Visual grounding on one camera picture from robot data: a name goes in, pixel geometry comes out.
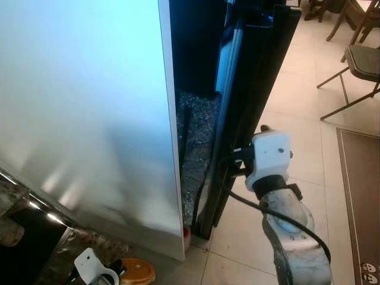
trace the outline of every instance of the black cable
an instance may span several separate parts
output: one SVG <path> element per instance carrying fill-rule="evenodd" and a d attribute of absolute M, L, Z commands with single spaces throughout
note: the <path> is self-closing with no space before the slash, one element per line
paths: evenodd
<path fill-rule="evenodd" d="M 218 164 L 218 169 L 220 170 L 221 169 L 221 165 L 228 159 L 232 159 L 232 157 L 224 157 L 220 160 L 219 164 Z M 300 229 L 301 231 L 305 232 L 306 234 L 308 234 L 309 236 L 311 236 L 313 239 L 315 239 L 316 242 L 318 242 L 318 244 L 322 247 L 322 249 L 324 250 L 325 252 L 325 255 L 328 259 L 328 262 L 330 263 L 331 262 L 331 254 L 330 254 L 330 250 L 328 249 L 326 243 L 319 237 L 317 236 L 312 230 L 308 229 L 307 227 L 305 227 L 303 224 L 299 223 L 298 221 L 296 220 L 293 220 L 292 218 L 288 217 L 288 216 L 285 216 L 279 212 L 276 212 L 276 211 L 273 211 L 273 210 L 270 210 L 268 208 L 265 208 L 263 206 L 260 206 L 254 202 L 251 202 L 247 199 L 244 199 L 243 197 L 239 196 L 238 194 L 232 192 L 232 190 L 228 189 L 227 187 L 225 187 L 225 185 L 223 184 L 223 182 L 221 181 L 221 179 L 219 178 L 218 176 L 218 181 L 220 183 L 220 186 L 222 187 L 222 189 L 224 191 L 226 191 L 232 198 L 252 207 L 252 208 L 255 208 L 256 210 L 259 210 L 265 214 L 270 214 L 272 216 L 276 216 L 294 226 L 296 226 L 298 229 Z"/>

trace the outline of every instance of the orange lid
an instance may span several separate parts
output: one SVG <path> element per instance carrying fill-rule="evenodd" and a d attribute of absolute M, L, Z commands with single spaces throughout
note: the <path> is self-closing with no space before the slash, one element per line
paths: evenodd
<path fill-rule="evenodd" d="M 152 265 L 134 258 L 122 259 L 126 273 L 120 278 L 121 285 L 143 285 L 154 281 L 156 274 Z"/>

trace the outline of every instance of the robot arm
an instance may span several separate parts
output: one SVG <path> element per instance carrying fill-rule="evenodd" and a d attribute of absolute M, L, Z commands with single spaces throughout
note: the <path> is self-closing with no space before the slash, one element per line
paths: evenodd
<path fill-rule="evenodd" d="M 246 178 L 246 187 L 256 193 L 260 206 L 285 215 L 313 232 L 312 213 L 302 203 L 297 185 L 286 185 L 290 138 L 267 127 L 264 130 L 252 138 L 253 171 Z M 330 285 L 330 253 L 325 251 L 327 247 L 322 247 L 324 243 L 318 242 L 315 234 L 312 237 L 288 221 L 263 214 L 262 227 L 274 250 L 279 285 Z"/>

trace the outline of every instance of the white plastic object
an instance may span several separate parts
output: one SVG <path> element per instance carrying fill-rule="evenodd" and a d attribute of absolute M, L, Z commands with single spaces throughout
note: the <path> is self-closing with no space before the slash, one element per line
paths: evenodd
<path fill-rule="evenodd" d="M 75 260 L 80 277 L 85 284 L 90 284 L 96 277 L 102 274 L 110 275 L 114 285 L 119 285 L 119 276 L 113 270 L 106 268 L 94 253 L 94 249 L 86 248 Z"/>
<path fill-rule="evenodd" d="M 252 137 L 254 171 L 246 178 L 245 185 L 254 191 L 253 184 L 269 175 L 281 175 L 288 180 L 290 163 L 290 137 L 278 131 L 267 131 Z"/>

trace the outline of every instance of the folding chair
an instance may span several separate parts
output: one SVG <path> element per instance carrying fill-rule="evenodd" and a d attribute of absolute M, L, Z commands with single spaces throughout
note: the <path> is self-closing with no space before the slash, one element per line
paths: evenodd
<path fill-rule="evenodd" d="M 347 58 L 348 67 L 343 69 L 342 71 L 336 73 L 326 81 L 322 82 L 317 86 L 320 88 L 325 85 L 327 82 L 331 81 L 335 77 L 340 77 L 340 81 L 342 83 L 344 98 L 346 100 L 346 105 L 321 117 L 321 120 L 326 119 L 348 107 L 351 107 L 359 102 L 363 101 L 367 98 L 373 98 L 374 95 L 380 92 L 379 83 L 380 83 L 380 47 L 374 49 L 372 47 L 367 46 L 349 46 L 344 53 Z M 344 81 L 342 77 L 342 73 L 350 70 L 351 73 L 357 78 L 376 82 L 375 88 L 372 92 L 364 95 L 363 97 L 349 103 L 349 99 L 346 93 L 346 87 L 344 86 Z"/>

